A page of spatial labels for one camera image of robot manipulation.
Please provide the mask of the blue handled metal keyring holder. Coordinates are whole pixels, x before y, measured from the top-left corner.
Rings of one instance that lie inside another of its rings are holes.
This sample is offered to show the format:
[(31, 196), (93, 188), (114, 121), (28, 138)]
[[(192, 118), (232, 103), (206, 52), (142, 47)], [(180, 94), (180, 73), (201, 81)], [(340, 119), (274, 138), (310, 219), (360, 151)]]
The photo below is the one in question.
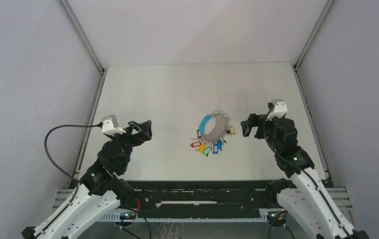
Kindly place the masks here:
[(231, 134), (230, 117), (224, 111), (213, 111), (201, 120), (196, 139), (206, 145), (216, 144), (222, 137)]

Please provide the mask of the yellow tagged key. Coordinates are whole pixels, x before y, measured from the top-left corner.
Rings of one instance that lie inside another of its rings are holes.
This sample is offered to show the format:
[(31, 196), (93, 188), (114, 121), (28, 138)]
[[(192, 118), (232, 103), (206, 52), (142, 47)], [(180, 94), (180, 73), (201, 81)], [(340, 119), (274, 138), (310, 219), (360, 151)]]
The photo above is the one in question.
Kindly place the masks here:
[(232, 125), (229, 126), (228, 134), (229, 135), (235, 135), (236, 134), (236, 130)]

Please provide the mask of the bunch of coloured tagged keys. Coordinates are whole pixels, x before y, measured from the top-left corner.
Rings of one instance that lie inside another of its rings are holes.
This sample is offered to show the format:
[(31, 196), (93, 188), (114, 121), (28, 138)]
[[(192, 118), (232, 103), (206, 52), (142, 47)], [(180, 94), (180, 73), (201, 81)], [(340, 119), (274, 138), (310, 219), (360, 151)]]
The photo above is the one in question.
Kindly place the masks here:
[(208, 141), (200, 133), (191, 140), (192, 142), (189, 144), (189, 146), (195, 151), (202, 154), (204, 157), (209, 157), (210, 155), (218, 155), (224, 150), (224, 146), (229, 143), (224, 136), (221, 136), (217, 140)]

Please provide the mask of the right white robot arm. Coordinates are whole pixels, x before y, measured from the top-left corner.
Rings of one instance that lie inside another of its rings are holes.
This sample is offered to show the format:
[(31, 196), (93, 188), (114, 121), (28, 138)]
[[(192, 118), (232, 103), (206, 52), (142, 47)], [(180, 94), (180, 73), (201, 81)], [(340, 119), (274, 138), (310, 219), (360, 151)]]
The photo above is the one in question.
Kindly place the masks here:
[(367, 239), (343, 215), (323, 185), (308, 153), (298, 144), (298, 131), (293, 120), (268, 114), (250, 114), (241, 122), (244, 137), (257, 127), (256, 139), (264, 139), (274, 153), (277, 166), (286, 179), (268, 184), (266, 202), (281, 206), (311, 239)]

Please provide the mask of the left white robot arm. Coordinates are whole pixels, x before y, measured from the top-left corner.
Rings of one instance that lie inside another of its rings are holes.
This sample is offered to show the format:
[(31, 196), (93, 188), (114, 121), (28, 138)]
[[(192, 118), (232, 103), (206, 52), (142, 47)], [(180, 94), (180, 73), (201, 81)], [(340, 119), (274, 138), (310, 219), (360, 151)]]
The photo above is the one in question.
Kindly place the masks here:
[(109, 141), (97, 153), (68, 198), (42, 223), (26, 227), (24, 239), (77, 239), (106, 213), (119, 206), (129, 207), (134, 189), (121, 178), (125, 174), (134, 147), (152, 139), (152, 121), (129, 121), (118, 126), (115, 115), (102, 118), (96, 126)]

